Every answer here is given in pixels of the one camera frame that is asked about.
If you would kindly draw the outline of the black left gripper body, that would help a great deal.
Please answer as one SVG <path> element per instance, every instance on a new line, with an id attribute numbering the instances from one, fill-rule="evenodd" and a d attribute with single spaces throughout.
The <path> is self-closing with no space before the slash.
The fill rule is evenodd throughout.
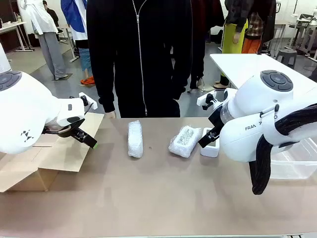
<path id="1" fill-rule="evenodd" d="M 73 127 L 70 130 L 70 136 L 79 141 L 80 143 L 86 143 L 87 133 L 77 126 Z"/>

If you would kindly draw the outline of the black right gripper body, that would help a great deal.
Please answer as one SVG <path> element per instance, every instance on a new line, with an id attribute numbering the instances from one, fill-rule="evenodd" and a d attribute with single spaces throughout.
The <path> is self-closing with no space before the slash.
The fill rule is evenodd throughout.
<path id="1" fill-rule="evenodd" d="M 220 133 L 221 129 L 224 126 L 224 123 L 221 120 L 220 112 L 222 109 L 222 105 L 218 106 L 216 109 L 214 109 L 213 113 L 209 116 L 209 121 L 213 124 L 212 132 L 214 133 Z"/>

